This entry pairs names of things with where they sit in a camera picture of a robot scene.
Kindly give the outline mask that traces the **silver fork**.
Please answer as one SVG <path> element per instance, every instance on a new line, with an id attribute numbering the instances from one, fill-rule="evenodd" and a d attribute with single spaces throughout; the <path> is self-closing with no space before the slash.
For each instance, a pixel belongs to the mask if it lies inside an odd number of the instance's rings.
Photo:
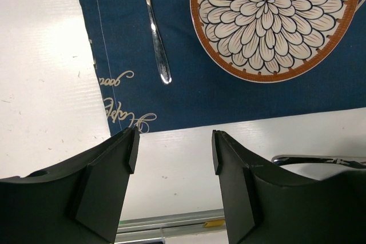
<path id="1" fill-rule="evenodd" d="M 156 19 L 154 17 L 152 2 L 151 2 L 151 0 L 145 0 L 145 1 L 146 1 L 147 9 L 148 9 L 148 14 L 149 14 L 154 54 L 155 54 L 158 72 L 159 72 L 162 83 L 165 85 L 169 85 L 172 82 L 172 75 L 170 72 L 169 62 L 168 62 L 168 59 L 166 56 L 164 45 L 162 43 L 162 39 L 161 39 L 159 29 L 158 29 L 158 26 L 156 23 Z"/>

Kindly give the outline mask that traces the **blue fish placemat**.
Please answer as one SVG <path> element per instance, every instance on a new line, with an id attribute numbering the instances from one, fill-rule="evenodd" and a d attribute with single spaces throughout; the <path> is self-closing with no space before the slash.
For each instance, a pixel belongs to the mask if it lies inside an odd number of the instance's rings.
<path id="1" fill-rule="evenodd" d="M 365 106 L 365 7 L 333 52 L 278 83 L 239 79 L 202 48 L 190 0 L 152 0 L 172 82 L 158 74 L 145 0 L 79 0 L 111 135 L 254 121 Z"/>

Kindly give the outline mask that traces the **floral ceramic plate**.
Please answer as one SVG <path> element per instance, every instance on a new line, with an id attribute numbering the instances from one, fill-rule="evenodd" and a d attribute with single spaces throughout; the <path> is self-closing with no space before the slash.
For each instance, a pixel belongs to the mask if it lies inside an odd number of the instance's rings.
<path id="1" fill-rule="evenodd" d="M 359 0 L 190 0 L 201 46 L 223 70 L 250 82 L 306 73 L 336 48 Z"/>

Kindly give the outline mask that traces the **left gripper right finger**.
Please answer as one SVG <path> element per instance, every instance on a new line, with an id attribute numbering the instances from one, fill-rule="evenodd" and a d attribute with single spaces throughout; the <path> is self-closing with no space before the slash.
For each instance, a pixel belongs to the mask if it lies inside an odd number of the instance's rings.
<path id="1" fill-rule="evenodd" d="M 212 133 L 229 243 L 364 243 L 365 169 L 298 175 Z"/>

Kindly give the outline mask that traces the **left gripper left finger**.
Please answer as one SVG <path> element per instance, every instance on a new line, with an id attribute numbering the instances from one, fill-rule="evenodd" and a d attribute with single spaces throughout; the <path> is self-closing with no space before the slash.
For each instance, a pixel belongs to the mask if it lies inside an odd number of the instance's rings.
<path id="1" fill-rule="evenodd" d="M 1 242 L 113 243 L 139 141 L 128 127 L 58 164 L 1 179 Z"/>

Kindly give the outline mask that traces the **silver table knife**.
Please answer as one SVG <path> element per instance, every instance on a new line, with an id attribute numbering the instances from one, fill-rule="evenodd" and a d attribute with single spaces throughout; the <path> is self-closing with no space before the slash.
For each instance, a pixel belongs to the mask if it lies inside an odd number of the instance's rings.
<path id="1" fill-rule="evenodd" d="M 353 169 L 365 169 L 365 157 L 315 156 L 315 155 L 278 155 L 271 160 L 278 166 L 294 164 L 334 164 Z"/>

